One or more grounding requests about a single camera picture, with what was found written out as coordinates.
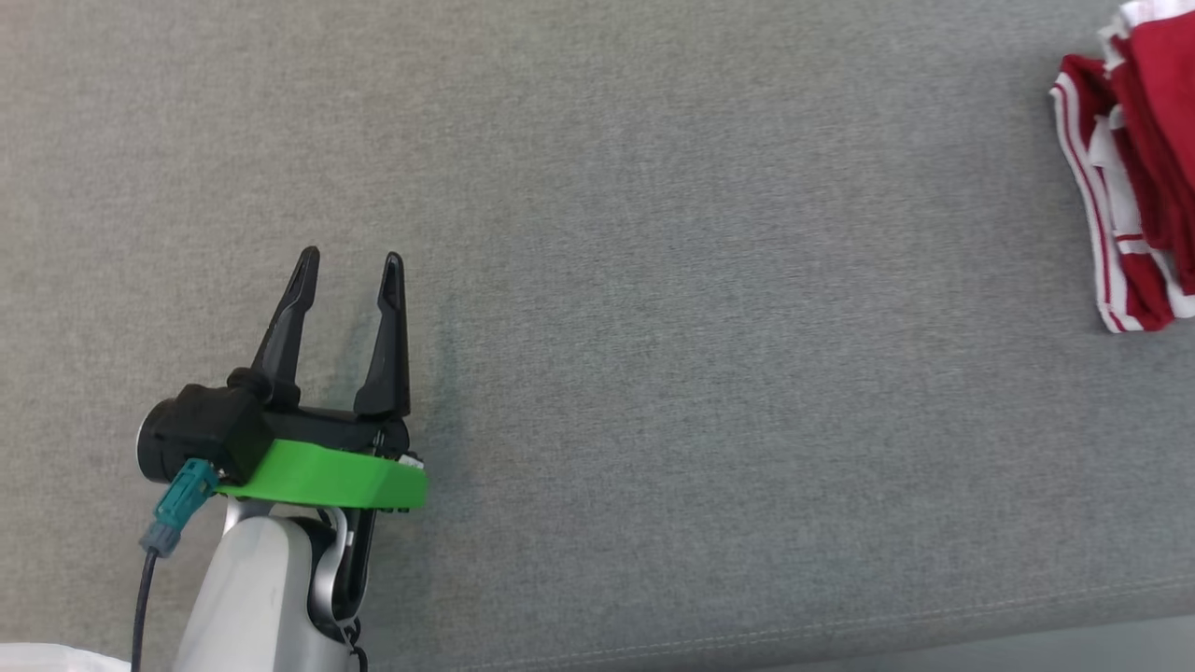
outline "green plastic part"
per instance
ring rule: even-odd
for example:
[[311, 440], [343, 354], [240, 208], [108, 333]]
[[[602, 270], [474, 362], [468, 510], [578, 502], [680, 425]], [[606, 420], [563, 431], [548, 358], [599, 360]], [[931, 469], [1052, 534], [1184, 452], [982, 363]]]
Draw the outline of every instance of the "green plastic part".
[[418, 508], [428, 491], [422, 469], [380, 457], [277, 439], [244, 485], [217, 493], [300, 506]]

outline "teal connector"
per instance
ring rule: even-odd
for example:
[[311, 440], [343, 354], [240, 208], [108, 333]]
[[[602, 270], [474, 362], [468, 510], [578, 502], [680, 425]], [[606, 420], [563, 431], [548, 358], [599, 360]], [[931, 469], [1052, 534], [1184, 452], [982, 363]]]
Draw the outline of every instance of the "teal connector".
[[174, 476], [166, 494], [161, 496], [153, 514], [157, 520], [141, 537], [146, 552], [155, 551], [159, 557], [170, 557], [183, 534], [183, 527], [191, 515], [212, 495], [216, 494], [220, 477], [206, 460], [191, 458]]

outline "red and white striped cloth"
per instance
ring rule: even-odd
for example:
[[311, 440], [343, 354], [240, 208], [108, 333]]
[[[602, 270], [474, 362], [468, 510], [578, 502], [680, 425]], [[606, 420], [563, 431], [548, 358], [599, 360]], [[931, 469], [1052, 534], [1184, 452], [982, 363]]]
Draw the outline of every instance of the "red and white striped cloth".
[[1195, 317], [1195, 0], [1138, 0], [1050, 88], [1109, 330]]

